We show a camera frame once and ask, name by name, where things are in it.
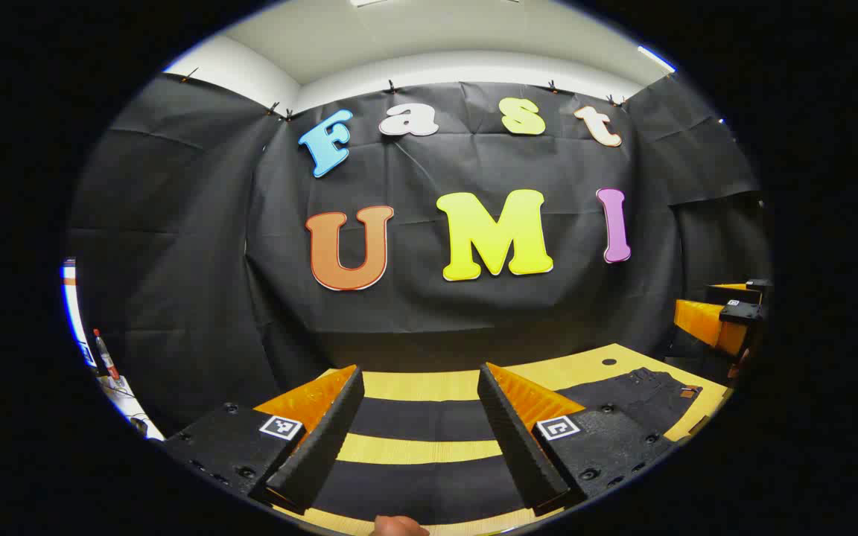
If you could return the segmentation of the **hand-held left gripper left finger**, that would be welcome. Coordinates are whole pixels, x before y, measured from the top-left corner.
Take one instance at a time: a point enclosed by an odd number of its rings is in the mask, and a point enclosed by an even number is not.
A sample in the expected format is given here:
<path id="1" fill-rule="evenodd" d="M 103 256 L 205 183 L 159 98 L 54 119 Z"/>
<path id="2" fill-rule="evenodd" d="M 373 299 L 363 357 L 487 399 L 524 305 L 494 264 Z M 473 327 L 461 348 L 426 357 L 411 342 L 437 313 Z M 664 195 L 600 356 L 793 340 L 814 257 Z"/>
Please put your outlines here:
<path id="1" fill-rule="evenodd" d="M 165 451 L 232 495 L 303 514 L 362 403 L 362 371 L 324 374 L 256 407 L 227 401 L 165 440 Z"/>

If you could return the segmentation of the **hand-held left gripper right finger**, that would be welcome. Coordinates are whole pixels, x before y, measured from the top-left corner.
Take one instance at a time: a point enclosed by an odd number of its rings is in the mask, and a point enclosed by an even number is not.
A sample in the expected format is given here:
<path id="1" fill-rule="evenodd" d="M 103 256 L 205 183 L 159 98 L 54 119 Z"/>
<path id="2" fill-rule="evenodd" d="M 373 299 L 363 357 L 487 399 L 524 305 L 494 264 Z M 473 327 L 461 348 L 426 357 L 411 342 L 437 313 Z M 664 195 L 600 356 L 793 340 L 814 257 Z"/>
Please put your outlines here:
<path id="1" fill-rule="evenodd" d="M 477 392 L 522 502 L 536 514 L 625 485 L 670 453 L 677 382 L 640 368 L 551 391 L 480 367 Z"/>

